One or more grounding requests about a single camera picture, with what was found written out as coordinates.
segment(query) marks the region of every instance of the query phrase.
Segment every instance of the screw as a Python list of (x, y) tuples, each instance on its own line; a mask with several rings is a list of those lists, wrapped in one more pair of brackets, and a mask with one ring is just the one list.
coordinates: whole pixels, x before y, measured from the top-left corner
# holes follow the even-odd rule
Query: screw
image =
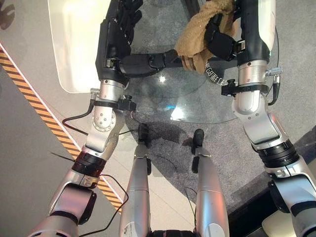
[(124, 95), (125, 99), (128, 100), (128, 101), (131, 101), (132, 100), (132, 96), (131, 95)]

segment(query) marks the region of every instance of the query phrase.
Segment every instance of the glass table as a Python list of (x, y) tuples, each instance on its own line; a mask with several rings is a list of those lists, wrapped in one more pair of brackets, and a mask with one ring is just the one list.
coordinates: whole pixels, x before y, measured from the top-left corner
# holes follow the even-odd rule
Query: glass table
[[(143, 17), (135, 27), (132, 52), (157, 53), (172, 49), (190, 19), (185, 3), (144, 1), (141, 10)], [(277, 66), (276, 39), (271, 54), (269, 68)], [(236, 61), (225, 63), (212, 58), (202, 75), (183, 68), (166, 68), (150, 77), (131, 79), (125, 93), (133, 96), (137, 112), (146, 115), (207, 124), (228, 121), (235, 118), (232, 99), (221, 95), (221, 85), (228, 79), (237, 80), (238, 71)]]

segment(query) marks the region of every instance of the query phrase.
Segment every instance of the yellow and black hazard stripe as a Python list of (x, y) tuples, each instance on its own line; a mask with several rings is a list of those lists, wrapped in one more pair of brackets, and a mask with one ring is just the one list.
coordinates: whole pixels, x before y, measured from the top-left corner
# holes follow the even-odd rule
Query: yellow and black hazard stripe
[[(31, 87), (25, 77), (19, 72), (13, 61), (9, 58), (8, 54), (0, 45), (0, 64), (7, 72), (13, 83), (16, 84), (20, 92), (24, 95), (30, 105), (35, 109), (36, 113), (50, 128), (52, 133), (57, 137), (66, 150), (72, 155), (74, 159), (80, 153), (78, 146), (76, 146), (67, 131), (62, 128), (61, 124), (54, 117), (52, 112), (48, 109), (46, 104), (40, 99), (35, 90)], [(100, 179), (97, 187), (101, 190), (104, 196), (110, 201), (113, 207), (117, 210), (122, 204), (119, 197), (113, 192), (109, 185)]]

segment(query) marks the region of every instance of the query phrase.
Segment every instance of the brown towel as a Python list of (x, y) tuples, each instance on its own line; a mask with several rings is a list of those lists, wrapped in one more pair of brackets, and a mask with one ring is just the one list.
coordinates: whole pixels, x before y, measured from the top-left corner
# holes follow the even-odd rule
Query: brown towel
[(214, 56), (206, 48), (204, 34), (208, 21), (218, 13), (223, 14), (219, 27), (220, 32), (231, 37), (235, 34), (236, 30), (233, 27), (234, 0), (207, 1), (199, 13), (189, 21), (175, 46), (186, 70), (204, 73), (207, 60)]

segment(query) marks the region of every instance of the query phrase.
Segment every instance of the wire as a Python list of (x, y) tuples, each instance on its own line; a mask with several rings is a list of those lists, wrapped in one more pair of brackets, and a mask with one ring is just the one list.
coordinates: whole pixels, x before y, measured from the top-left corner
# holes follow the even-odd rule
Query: wire
[[(130, 117), (132, 118), (132, 120), (138, 122), (141, 126), (144, 126), (144, 125), (145, 125), (144, 123), (138, 121), (137, 119), (135, 119), (135, 118), (133, 117), (133, 115), (132, 115), (133, 112), (134, 112), (134, 111), (131, 111), (131, 112), (130, 112)], [(151, 130), (151, 131), (153, 131), (155, 134), (158, 134), (155, 130), (153, 130), (153, 129), (149, 128), (149, 127), (148, 127), (148, 129)]]
[[(279, 63), (279, 59), (280, 59), (280, 45), (279, 45), (279, 41), (278, 41), (278, 33), (277, 33), (277, 27), (276, 27), (276, 41), (277, 41), (277, 61), (276, 61), (276, 67), (278, 67), (278, 63)], [(266, 97), (269, 95), (271, 89), (273, 87), (273, 84), (271, 85)]]
[(278, 67), (279, 54), (280, 54), (280, 45), (279, 45), (279, 43), (278, 43), (277, 27), (276, 27), (276, 41), (277, 41), (277, 63), (276, 63), (276, 67)]
[(188, 193), (187, 193), (187, 189), (193, 190), (195, 193), (196, 193), (196, 191), (195, 191), (194, 189), (192, 189), (192, 188), (184, 187), (184, 192), (186, 193), (188, 202), (189, 202), (189, 204), (190, 204), (192, 213), (193, 213), (193, 215), (194, 215), (194, 227), (196, 227), (196, 226), (197, 226), (197, 219), (196, 219), (197, 207), (196, 207), (195, 210), (193, 211), (193, 207), (192, 207), (192, 204), (191, 204), (191, 202), (190, 202), (190, 199), (189, 199), (189, 196), (188, 196)]
[(72, 127), (72, 126), (66, 124), (66, 122), (70, 121), (70, 120), (80, 119), (80, 118), (83, 118), (83, 117), (86, 117), (87, 115), (89, 115), (92, 112), (92, 110), (93, 110), (94, 101), (95, 101), (94, 99), (90, 99), (90, 104), (89, 104), (89, 108), (88, 108), (87, 112), (85, 112), (82, 115), (77, 115), (77, 116), (73, 116), (73, 117), (70, 117), (70, 118), (65, 118), (62, 121), (62, 124), (65, 125), (67, 128), (70, 128), (70, 129), (72, 129), (74, 131), (80, 132), (80, 133), (82, 133), (82, 134), (87, 136), (88, 133), (86, 133), (86, 132), (84, 132), (84, 131), (82, 131), (82, 130), (80, 130), (78, 128)]
[(56, 153), (54, 153), (54, 152), (50, 152), (50, 153), (51, 153), (52, 155), (57, 156), (57, 157), (60, 157), (60, 158), (62, 158), (62, 159), (66, 159), (66, 160), (70, 160), (71, 162), (75, 162), (74, 159), (70, 159), (70, 158), (64, 157), (64, 156), (59, 155), (59, 154), (56, 154)]
[(107, 224), (107, 226), (105, 228), (97, 230), (97, 231), (88, 232), (88, 233), (83, 234), (83, 235), (81, 235), (79, 237), (84, 237), (84, 236), (88, 236), (88, 235), (92, 235), (92, 234), (95, 234), (95, 233), (99, 233), (99, 232), (105, 231), (110, 226), (110, 224), (112, 223), (112, 221), (113, 221), (114, 217), (116, 216), (116, 214), (124, 206), (124, 204), (127, 203), (128, 199), (129, 199), (127, 191), (121, 186), (121, 184), (119, 184), (119, 182), (113, 176), (111, 176), (109, 174), (101, 174), (100, 176), (111, 177), (119, 185), (119, 187), (124, 191), (124, 193), (126, 195), (126, 200), (122, 203), (121, 206), (119, 206), (119, 208), (116, 210), (116, 212), (114, 213), (114, 215), (112, 216), (112, 218), (110, 219), (110, 221), (108, 222), (108, 224)]
[(126, 132), (122, 132), (122, 133), (119, 133), (119, 135), (123, 135), (123, 134), (126, 134), (128, 132), (133, 132), (133, 131), (136, 131), (135, 129), (132, 129), (132, 130), (129, 130), (129, 131), (126, 131)]
[(162, 159), (165, 159), (165, 160), (167, 160), (168, 162), (170, 162), (170, 163), (173, 165), (174, 170), (178, 173), (178, 168), (176, 167), (176, 165), (175, 165), (171, 160), (169, 160), (169, 159), (167, 159), (167, 158), (165, 158), (165, 157), (162, 157), (162, 156), (160, 156), (160, 155), (156, 155), (156, 154), (154, 154), (154, 156), (159, 157), (159, 158), (162, 158)]

